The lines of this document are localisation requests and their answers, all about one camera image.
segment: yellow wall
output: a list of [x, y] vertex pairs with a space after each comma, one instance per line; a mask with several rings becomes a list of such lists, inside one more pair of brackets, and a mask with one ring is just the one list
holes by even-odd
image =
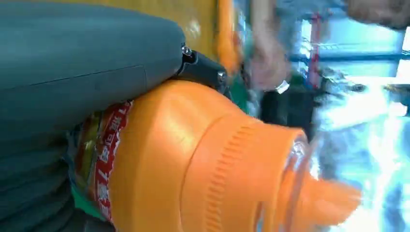
[[187, 45], [215, 59], [217, 0], [52, 0], [102, 4], [140, 11], [177, 22], [184, 30]]

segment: hand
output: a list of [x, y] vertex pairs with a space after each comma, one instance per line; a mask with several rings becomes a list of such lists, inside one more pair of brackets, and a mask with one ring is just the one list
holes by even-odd
[[410, 26], [408, 0], [345, 0], [348, 15], [363, 23], [376, 23], [393, 29]]
[[252, 83], [261, 90], [274, 90], [290, 73], [282, 46], [268, 31], [254, 35], [254, 55], [250, 62]]

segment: black object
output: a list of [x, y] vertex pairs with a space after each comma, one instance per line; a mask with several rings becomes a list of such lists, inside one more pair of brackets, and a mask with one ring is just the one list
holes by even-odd
[[184, 54], [182, 61], [182, 66], [175, 78], [209, 86], [231, 99], [227, 84], [227, 72], [222, 65], [197, 51]]
[[311, 140], [316, 95], [316, 91], [301, 86], [290, 86], [282, 94], [267, 92], [262, 97], [260, 119], [265, 123], [302, 128]]

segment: red label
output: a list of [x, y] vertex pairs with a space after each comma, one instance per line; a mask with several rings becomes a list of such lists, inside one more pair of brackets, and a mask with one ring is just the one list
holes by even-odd
[[105, 128], [101, 130], [96, 144], [97, 160], [94, 172], [94, 200], [98, 203], [101, 213], [109, 221], [111, 221], [109, 178], [120, 142], [119, 134], [127, 125], [127, 114], [131, 106], [132, 102], [127, 102], [112, 108], [112, 113]]

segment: metal screw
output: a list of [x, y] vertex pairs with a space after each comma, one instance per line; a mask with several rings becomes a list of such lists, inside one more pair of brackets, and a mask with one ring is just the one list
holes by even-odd
[[224, 82], [227, 77], [228, 77], [228, 75], [226, 74], [226, 72], [218, 72], [219, 82]]
[[192, 55], [192, 50], [184, 45], [182, 46], [182, 54], [190, 57]]

